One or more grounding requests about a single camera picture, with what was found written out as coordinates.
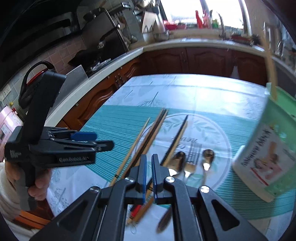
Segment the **white knit sleeve forearm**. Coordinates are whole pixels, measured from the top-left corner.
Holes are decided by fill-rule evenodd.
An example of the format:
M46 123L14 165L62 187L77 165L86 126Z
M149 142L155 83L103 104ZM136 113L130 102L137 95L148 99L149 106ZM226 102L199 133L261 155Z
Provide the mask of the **white knit sleeve forearm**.
M13 223L20 211L19 198L6 176L4 163L1 162L1 214L18 240L29 240L31 232Z

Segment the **person's left hand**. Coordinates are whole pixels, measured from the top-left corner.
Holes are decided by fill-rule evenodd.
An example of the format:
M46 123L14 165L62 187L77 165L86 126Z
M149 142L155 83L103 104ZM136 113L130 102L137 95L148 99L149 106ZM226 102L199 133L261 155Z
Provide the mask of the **person's left hand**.
M10 162L5 162L5 171L6 176L13 186L16 189L16 181L20 179L20 168ZM52 169L46 169L43 171L35 181L35 185L29 188L29 195L34 197L37 201L42 201L46 198L47 189L51 180Z

